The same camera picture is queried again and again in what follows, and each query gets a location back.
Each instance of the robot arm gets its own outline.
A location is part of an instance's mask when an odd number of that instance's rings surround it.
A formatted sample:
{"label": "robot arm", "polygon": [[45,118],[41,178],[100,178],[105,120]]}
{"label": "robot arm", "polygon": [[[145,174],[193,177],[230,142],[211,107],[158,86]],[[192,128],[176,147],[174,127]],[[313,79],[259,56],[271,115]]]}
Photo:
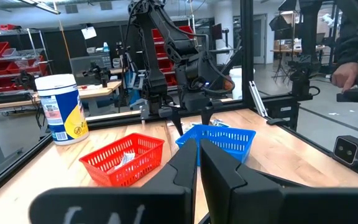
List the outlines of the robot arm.
{"label": "robot arm", "polygon": [[231,90],[223,90],[225,76],[213,65],[208,49],[199,51],[188,36],[206,36],[186,33],[177,28],[163,10],[159,0],[132,1],[128,11],[132,21],[139,27],[144,48],[146,84],[144,98],[149,101],[151,114],[157,114],[167,97],[167,83],[158,67],[152,29],[157,28],[165,42],[167,57],[175,63],[178,94],[181,108],[188,111],[203,110],[210,104],[207,95],[222,95]]}

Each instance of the person's hand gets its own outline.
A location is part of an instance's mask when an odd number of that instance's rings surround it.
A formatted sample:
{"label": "person's hand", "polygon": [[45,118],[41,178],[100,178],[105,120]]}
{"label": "person's hand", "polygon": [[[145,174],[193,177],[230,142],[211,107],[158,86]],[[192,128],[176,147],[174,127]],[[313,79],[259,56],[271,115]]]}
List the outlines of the person's hand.
{"label": "person's hand", "polygon": [[334,72],[332,83],[339,88],[343,88],[342,92],[352,88],[358,77],[358,63],[345,63]]}

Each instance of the container label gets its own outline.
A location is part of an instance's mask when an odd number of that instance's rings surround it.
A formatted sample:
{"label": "container label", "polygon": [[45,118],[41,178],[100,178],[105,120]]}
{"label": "container label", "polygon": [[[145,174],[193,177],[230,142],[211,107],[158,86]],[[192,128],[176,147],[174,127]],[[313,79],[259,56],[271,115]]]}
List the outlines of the container label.
{"label": "container label", "polygon": [[40,99],[54,141],[74,140],[88,133],[77,89],[59,95],[41,96]]}

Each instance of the blue plastic basket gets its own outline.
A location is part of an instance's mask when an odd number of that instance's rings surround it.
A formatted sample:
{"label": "blue plastic basket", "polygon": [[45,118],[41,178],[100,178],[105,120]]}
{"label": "blue plastic basket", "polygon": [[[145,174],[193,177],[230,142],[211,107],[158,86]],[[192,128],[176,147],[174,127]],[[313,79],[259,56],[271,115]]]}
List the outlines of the blue plastic basket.
{"label": "blue plastic basket", "polygon": [[200,166],[200,140],[209,139],[242,163],[247,159],[256,132],[245,129],[196,125],[176,140],[179,148],[188,139],[197,142],[197,165]]}

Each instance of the bottle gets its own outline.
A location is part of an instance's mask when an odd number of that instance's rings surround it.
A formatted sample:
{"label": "bottle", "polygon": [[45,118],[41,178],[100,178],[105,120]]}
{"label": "bottle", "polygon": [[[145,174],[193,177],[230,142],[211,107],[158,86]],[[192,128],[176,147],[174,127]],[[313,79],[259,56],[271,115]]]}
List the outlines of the bottle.
{"label": "bottle", "polygon": [[110,48],[109,46],[107,45],[107,43],[103,43],[103,52],[109,52],[110,51]]}

